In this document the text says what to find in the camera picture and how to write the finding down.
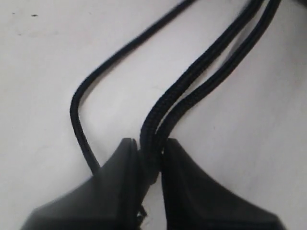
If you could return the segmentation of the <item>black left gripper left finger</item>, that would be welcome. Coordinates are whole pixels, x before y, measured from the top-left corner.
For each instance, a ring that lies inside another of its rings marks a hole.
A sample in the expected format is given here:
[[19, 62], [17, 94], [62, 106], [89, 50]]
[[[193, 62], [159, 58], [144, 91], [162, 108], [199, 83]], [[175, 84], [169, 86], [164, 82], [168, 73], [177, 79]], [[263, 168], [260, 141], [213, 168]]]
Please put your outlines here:
[[89, 180], [37, 208], [23, 230], [137, 230], [139, 159], [134, 139], [124, 138]]

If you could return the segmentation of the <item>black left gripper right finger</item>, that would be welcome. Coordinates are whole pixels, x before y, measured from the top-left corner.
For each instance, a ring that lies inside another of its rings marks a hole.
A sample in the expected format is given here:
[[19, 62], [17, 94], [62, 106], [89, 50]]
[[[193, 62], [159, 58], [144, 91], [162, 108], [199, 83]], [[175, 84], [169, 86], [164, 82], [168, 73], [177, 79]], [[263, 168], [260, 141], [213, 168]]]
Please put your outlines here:
[[173, 138], [162, 157], [162, 189], [169, 230], [283, 230], [273, 213], [224, 188]]

